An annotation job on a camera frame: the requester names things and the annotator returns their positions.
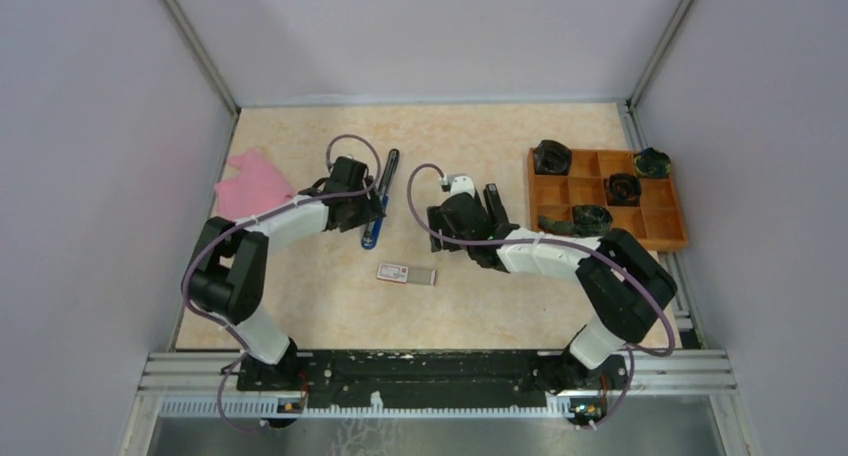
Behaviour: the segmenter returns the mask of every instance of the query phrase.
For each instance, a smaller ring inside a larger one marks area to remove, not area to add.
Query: floor
[[[433,162],[466,173],[478,188],[496,183],[512,221],[527,218],[528,149],[542,139],[572,148],[626,149],[614,104],[488,104],[245,109],[230,154],[256,148],[294,185],[326,176],[324,151],[342,133],[367,138],[381,158],[400,150],[387,218],[377,248],[361,249],[361,232],[322,233],[269,258],[263,305],[301,348],[561,348],[593,310],[577,283],[484,270],[464,252],[431,253],[406,205],[413,168]],[[372,164],[356,142],[337,145]],[[235,174],[227,168],[224,177]],[[445,195],[433,172],[415,182],[418,212]],[[437,270],[435,286],[375,278],[380,263]],[[671,309],[666,311],[674,323]],[[655,325],[645,338],[666,345]],[[235,348],[215,325],[186,314],[178,348]]]

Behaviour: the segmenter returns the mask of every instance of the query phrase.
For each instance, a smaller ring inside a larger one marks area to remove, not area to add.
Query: pink towel
[[[215,185],[218,214],[226,219],[262,214],[281,206],[295,195],[280,170],[255,149],[230,156],[227,164],[241,171]]]

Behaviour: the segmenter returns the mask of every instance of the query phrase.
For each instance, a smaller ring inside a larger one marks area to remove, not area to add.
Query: gray wall
[[[0,453],[117,450],[228,115],[157,0],[0,0]]]
[[[243,106],[623,98],[679,0],[180,0]]]
[[[765,454],[844,454],[848,5],[700,0],[639,113]]]

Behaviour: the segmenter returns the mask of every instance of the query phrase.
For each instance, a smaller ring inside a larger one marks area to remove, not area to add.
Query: purple cable
[[[239,358],[237,360],[235,360],[230,366],[227,367],[227,370],[224,373],[224,378],[221,380],[221,384],[218,387],[218,399],[217,399],[218,414],[221,415],[221,418],[224,420],[225,423],[227,423],[228,426],[230,426],[231,428],[233,428],[237,431],[247,432],[247,433],[255,432],[254,430],[248,430],[248,429],[244,429],[244,428],[240,428],[240,427],[236,426],[224,415],[224,409],[223,409],[223,406],[222,406],[222,403],[221,403],[221,397],[223,396],[223,393],[224,393],[224,383],[226,382],[227,378],[232,374],[233,369],[238,364],[241,364],[241,362],[244,361],[244,359],[247,357],[247,354],[250,351],[250,347],[248,346],[247,341],[245,341],[244,338],[242,338],[232,328],[232,326],[227,321],[225,321],[222,318],[212,316],[211,314],[198,309],[194,305],[194,303],[191,301],[191,298],[188,295],[189,277],[192,274],[194,274],[195,271],[197,271],[197,267],[200,265],[200,261],[203,258],[205,258],[206,255],[208,255],[222,241],[224,241],[225,239],[232,236],[236,231],[240,231],[240,230],[245,229],[247,227],[253,226],[254,224],[261,223],[262,221],[265,221],[266,219],[273,218],[274,216],[283,214],[286,211],[289,211],[290,209],[294,209],[298,206],[303,206],[304,204],[317,203],[319,201],[325,201],[325,200],[328,200],[328,199],[352,198],[352,197],[356,197],[356,196],[362,196],[363,194],[368,194],[368,192],[370,192],[372,189],[374,189],[374,187],[377,185],[377,181],[379,181],[379,179],[380,179],[380,173],[382,171],[382,166],[380,164],[380,156],[377,154],[377,150],[374,149],[374,146],[372,146],[371,143],[369,143],[365,138],[363,138],[361,136],[357,136],[355,134],[342,134],[340,136],[336,136],[335,138],[333,138],[330,141],[330,143],[327,145],[327,151],[325,153],[327,168],[332,168],[332,163],[330,162],[330,153],[332,152],[333,145],[336,144],[336,142],[338,142],[339,140],[342,140],[342,139],[355,139],[355,140],[361,142],[371,151],[371,154],[374,156],[374,159],[377,161],[377,173],[374,176],[373,181],[371,181],[371,184],[368,185],[368,187],[366,187],[365,189],[360,189],[359,191],[349,191],[349,192],[346,192],[346,193],[322,194],[320,196],[315,196],[313,198],[310,198],[310,199],[307,199],[307,200],[304,200],[304,201],[300,201],[300,202],[297,203],[297,205],[295,205],[294,203],[289,203],[289,204],[286,204],[284,206],[280,206],[277,209],[274,209],[272,211],[264,213],[261,216],[256,217],[255,219],[251,219],[249,221],[245,221],[243,223],[236,224],[233,227],[231,227],[230,229],[228,229],[228,230],[224,231],[223,233],[221,233],[220,235],[218,235],[217,238],[213,239],[202,250],[200,250],[200,252],[197,253],[197,256],[195,256],[194,259],[192,259],[191,263],[188,265],[188,269],[186,269],[186,272],[183,275],[183,281],[182,281],[181,289],[182,289],[182,296],[183,296],[183,305],[186,307],[186,309],[188,309],[192,313],[200,316],[201,318],[208,319],[209,321],[212,321],[213,323],[216,323],[219,326],[225,327],[227,329],[227,332],[230,334],[230,336],[232,336],[236,341],[238,341],[239,345],[245,350],[244,354],[239,356]]]
[[[642,351],[644,351],[648,354],[651,354],[653,356],[670,356],[671,355],[671,353],[674,351],[674,329],[671,327],[671,322],[665,316],[665,313],[663,313],[663,310],[660,307],[660,305],[657,304],[657,302],[654,300],[654,297],[651,296],[651,293],[648,292],[648,290],[645,288],[645,286],[643,286],[642,283],[640,283],[638,279],[636,279],[633,275],[631,275],[630,273],[625,271],[624,268],[622,268],[618,263],[616,263],[615,261],[606,257],[605,255],[599,253],[598,251],[595,251],[594,249],[583,246],[581,244],[572,243],[571,241],[563,241],[563,240],[559,240],[559,239],[542,238],[542,239],[537,241],[535,239],[527,238],[527,239],[493,239],[493,240],[485,240],[485,241],[475,241],[475,240],[465,240],[465,239],[451,238],[451,237],[444,236],[444,235],[438,233],[437,231],[430,229],[430,227],[427,226],[427,224],[424,222],[424,220],[421,219],[421,216],[418,215],[418,212],[415,210],[415,205],[412,202],[412,183],[415,180],[415,176],[422,169],[427,169],[427,168],[434,169],[437,173],[439,173],[440,178],[445,177],[445,173],[444,173],[444,171],[442,171],[442,169],[440,167],[438,167],[437,165],[435,165],[433,163],[424,163],[424,164],[418,166],[417,168],[415,168],[414,170],[412,170],[412,173],[409,175],[409,180],[406,183],[406,202],[409,205],[409,210],[412,212],[412,217],[415,218],[415,221],[418,223],[419,226],[421,226],[421,228],[424,229],[424,231],[429,233],[431,236],[442,240],[443,242],[458,244],[460,246],[504,246],[504,245],[508,245],[508,244],[553,244],[553,245],[565,246],[565,247],[570,248],[570,249],[576,249],[578,251],[582,251],[582,252],[588,254],[589,256],[592,256],[595,259],[600,260],[602,263],[604,263],[607,266],[609,266],[610,268],[612,268],[613,271],[622,275],[624,277],[624,279],[628,283],[630,283],[631,286],[633,286],[633,288],[635,288],[636,291],[643,298],[645,298],[645,301],[648,303],[649,306],[651,306],[651,309],[653,309],[654,312],[657,314],[657,317],[662,322],[663,328],[665,328],[666,337],[668,338],[668,347],[665,348],[664,351],[662,351],[662,352],[655,351],[655,350],[651,350],[651,349],[648,349],[648,348],[642,348],[641,346],[638,346],[638,345],[634,345],[633,347],[636,348],[636,349],[642,350]],[[627,381],[625,382],[624,389],[622,390],[621,395],[618,397],[615,404],[613,404],[613,406],[609,410],[609,412],[600,421],[595,423],[594,428],[592,428],[592,426],[583,426],[583,428],[598,429],[603,424],[605,424],[606,420],[609,419],[613,414],[615,414],[616,411],[618,411],[618,408],[621,405],[621,402],[624,400],[624,395],[627,394],[627,391],[630,389],[630,384],[633,381],[633,372],[634,372],[635,360],[633,358],[633,350],[632,350],[631,346],[626,345],[625,349],[630,354],[630,374],[627,377]]]

